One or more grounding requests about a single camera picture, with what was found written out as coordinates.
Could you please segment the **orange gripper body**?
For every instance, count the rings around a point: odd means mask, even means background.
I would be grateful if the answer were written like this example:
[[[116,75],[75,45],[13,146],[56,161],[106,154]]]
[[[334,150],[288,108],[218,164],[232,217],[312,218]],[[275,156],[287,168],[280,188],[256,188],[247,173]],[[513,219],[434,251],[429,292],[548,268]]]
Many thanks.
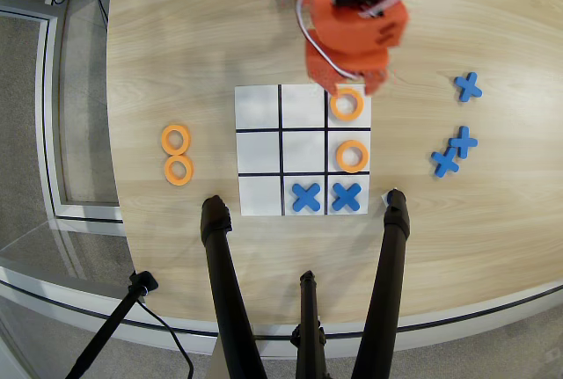
[[[385,69],[389,62],[389,51],[387,49],[361,55],[343,54],[329,49],[324,49],[324,52],[334,65],[351,74],[376,72]],[[305,45],[305,61],[311,77],[345,77],[310,43]]]

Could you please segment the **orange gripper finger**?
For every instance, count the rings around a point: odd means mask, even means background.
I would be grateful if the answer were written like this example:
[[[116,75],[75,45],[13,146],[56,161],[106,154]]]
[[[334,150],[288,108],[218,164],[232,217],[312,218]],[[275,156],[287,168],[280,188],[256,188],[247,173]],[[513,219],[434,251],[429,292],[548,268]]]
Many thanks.
[[[377,92],[380,86],[386,81],[388,77],[387,69],[376,69],[366,71],[362,74],[365,84],[365,94],[372,95]]]
[[[307,72],[311,80],[319,84],[329,94],[335,95],[338,92],[340,74],[330,65],[325,65],[324,63],[309,64]]]

